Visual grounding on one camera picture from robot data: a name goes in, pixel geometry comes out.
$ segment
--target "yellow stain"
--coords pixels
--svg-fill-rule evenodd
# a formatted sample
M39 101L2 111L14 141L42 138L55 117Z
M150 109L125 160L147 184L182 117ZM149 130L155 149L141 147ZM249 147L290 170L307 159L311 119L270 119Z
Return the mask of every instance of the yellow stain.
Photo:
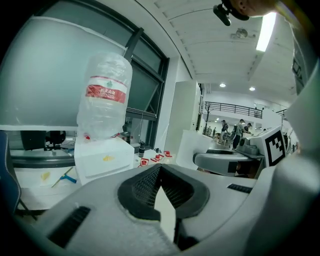
M115 157L106 155L106 156L103 158L103 161L108 162L108 161L112 161L112 160L114 160L114 159L115 159Z

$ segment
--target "plastic water bottle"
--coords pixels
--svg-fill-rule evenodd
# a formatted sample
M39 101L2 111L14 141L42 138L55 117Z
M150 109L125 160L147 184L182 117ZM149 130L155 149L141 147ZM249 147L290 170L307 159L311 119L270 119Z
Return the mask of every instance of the plastic water bottle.
M123 132L132 80L132 67L121 55L100 53L86 72L87 87L76 118L78 136L108 139Z

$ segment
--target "fluorescent light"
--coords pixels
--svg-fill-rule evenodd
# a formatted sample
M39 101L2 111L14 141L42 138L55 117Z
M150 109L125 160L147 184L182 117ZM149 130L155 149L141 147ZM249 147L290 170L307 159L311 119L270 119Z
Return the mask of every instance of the fluorescent light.
M266 51L276 23L276 16L277 15L275 12L270 12L269 14L263 16L259 41L256 46L258 51Z

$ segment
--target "white cabinet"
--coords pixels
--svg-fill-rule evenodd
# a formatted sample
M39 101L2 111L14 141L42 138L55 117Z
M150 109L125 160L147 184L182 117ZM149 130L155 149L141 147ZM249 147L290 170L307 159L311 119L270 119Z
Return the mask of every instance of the white cabinet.
M196 130L200 102L201 92L196 81L183 81L175 84L164 150L177 154L183 130Z

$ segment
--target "blue chair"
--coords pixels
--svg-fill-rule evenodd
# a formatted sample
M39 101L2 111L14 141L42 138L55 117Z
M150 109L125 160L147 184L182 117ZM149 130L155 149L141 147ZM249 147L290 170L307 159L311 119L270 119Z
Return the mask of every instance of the blue chair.
M28 215L37 220L21 200L21 188L10 155L9 138L3 130L0 130L0 195L10 214L13 215L18 204L21 204Z

